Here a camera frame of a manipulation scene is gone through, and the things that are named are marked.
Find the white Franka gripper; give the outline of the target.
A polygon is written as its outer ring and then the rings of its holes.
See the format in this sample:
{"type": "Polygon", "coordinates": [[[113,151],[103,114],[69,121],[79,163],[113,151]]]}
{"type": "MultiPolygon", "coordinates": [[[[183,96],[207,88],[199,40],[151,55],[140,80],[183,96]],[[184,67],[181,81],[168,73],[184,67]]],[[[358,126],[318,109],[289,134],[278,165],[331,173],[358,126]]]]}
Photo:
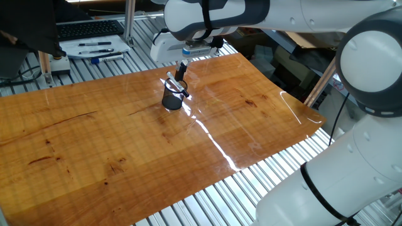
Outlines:
{"type": "Polygon", "coordinates": [[[183,81],[189,59],[213,55],[224,45],[220,36],[201,41],[178,41],[170,32],[154,35],[150,56],[157,63],[175,62],[175,80],[183,81]]]}

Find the person's bare hand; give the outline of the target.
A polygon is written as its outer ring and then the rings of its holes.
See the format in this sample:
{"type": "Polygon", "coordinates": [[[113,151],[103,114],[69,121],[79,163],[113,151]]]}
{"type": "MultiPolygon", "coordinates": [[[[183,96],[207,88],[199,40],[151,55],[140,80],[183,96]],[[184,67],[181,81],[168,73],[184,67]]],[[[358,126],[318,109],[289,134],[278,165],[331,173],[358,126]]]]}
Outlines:
{"type": "Polygon", "coordinates": [[[17,40],[18,40],[16,37],[14,37],[14,36],[12,36],[12,35],[6,33],[6,32],[3,32],[3,31],[0,31],[0,33],[1,33],[1,35],[2,35],[3,37],[5,37],[5,39],[7,39],[10,43],[12,43],[13,45],[16,44],[16,42],[17,42],[17,40]]]}

